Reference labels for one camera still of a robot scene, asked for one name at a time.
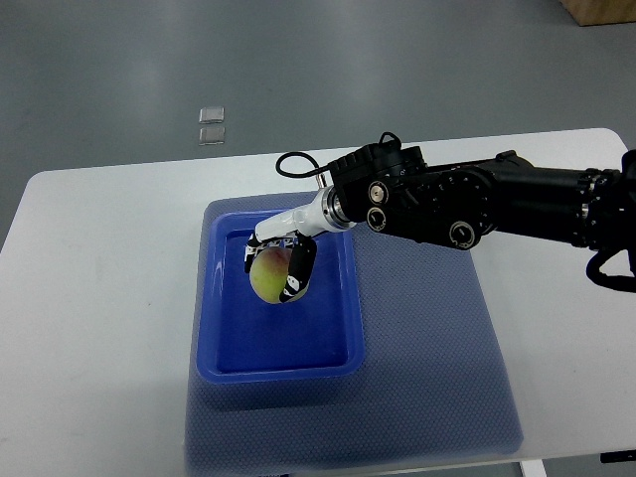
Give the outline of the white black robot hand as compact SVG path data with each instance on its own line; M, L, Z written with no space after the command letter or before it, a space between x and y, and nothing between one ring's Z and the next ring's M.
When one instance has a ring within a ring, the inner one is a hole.
M256 225L244 248L244 271L249 274L253 260L267 247L290 248L288 277L296 278L300 288L308 288L317 256L315 238L324 233L343 233L354 225L342 211L335 188L322 188L309 204Z

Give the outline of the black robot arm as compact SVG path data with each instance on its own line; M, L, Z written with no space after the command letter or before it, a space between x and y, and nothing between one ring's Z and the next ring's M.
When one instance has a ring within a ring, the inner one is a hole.
M618 170L539 168L515 151L492 159L429 166L417 146L397 136L314 165L335 189L334 215L373 231L456 249L501 232L586 247L594 284L635 290L634 275L608 275L602 266L621 251L635 261L635 153Z

